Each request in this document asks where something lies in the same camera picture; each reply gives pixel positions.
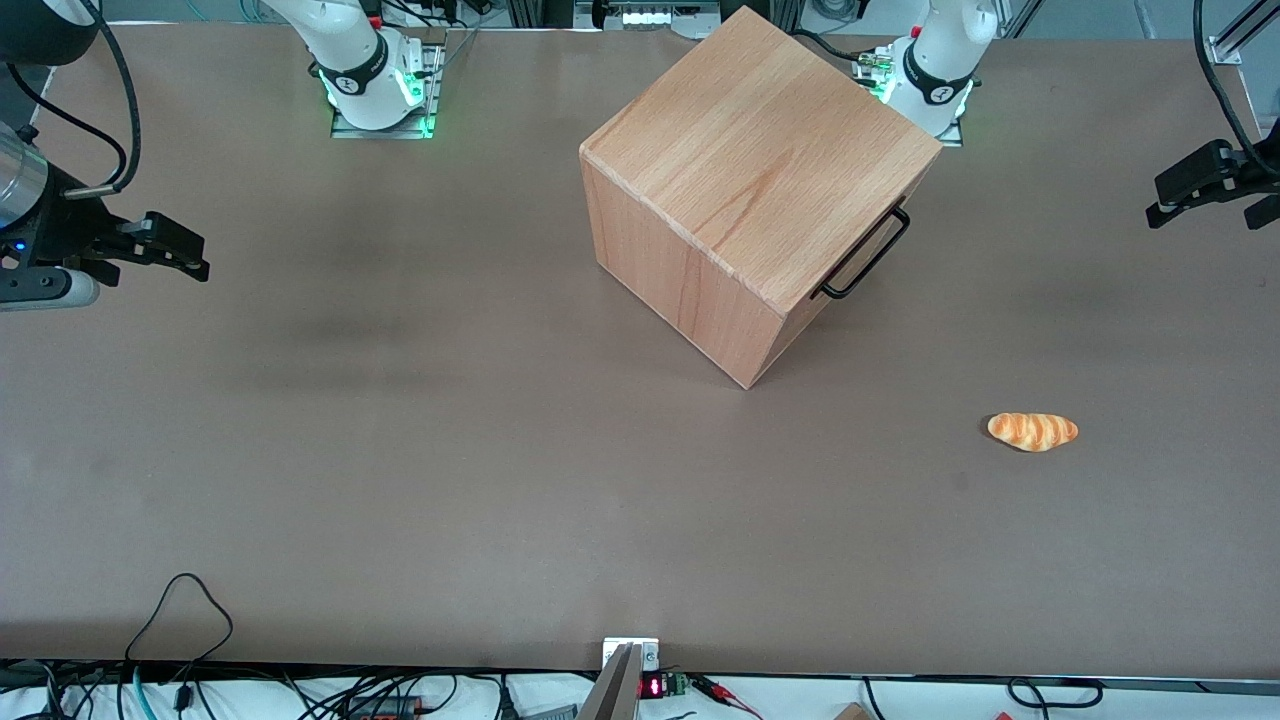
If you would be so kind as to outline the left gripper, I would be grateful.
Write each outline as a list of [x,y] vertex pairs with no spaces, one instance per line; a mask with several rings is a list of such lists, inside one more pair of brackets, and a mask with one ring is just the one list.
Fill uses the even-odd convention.
[[[1277,193],[1279,151],[1257,150],[1256,155],[1240,151],[1240,195]],[[1148,227],[1160,229],[1183,213],[1203,206],[1192,200],[1229,190],[1236,170],[1235,150],[1226,140],[1212,140],[1175,161],[1155,178],[1157,202],[1147,208]]]

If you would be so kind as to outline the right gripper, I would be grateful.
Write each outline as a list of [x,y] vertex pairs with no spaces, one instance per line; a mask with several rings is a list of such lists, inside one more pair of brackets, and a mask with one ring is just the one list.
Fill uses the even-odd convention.
[[[160,211],[147,211],[136,222],[114,215],[101,199],[68,200],[64,192],[84,184],[61,169],[49,172],[46,188],[35,206],[1,232],[4,260],[20,266],[61,266],[95,274],[100,284],[118,287],[119,263],[164,266],[197,282],[207,282],[204,237]],[[104,251],[120,234],[145,258],[113,258]]]

